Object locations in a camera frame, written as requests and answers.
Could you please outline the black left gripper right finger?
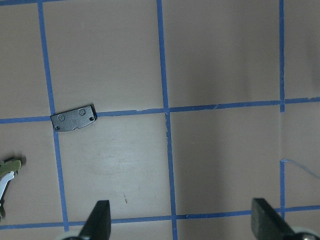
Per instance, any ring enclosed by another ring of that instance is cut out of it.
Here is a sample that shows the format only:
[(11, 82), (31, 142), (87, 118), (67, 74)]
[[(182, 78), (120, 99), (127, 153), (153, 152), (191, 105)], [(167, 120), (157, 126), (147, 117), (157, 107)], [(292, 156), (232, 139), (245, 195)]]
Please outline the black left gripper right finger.
[(295, 232), (264, 198), (251, 201), (251, 230), (257, 240), (293, 240)]

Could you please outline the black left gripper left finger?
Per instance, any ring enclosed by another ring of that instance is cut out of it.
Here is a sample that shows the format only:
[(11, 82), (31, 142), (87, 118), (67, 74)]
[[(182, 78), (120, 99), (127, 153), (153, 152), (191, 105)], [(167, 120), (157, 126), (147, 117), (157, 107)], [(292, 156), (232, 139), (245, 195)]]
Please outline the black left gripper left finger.
[(108, 200), (99, 200), (77, 237), (80, 240), (108, 240), (110, 235), (110, 202)]

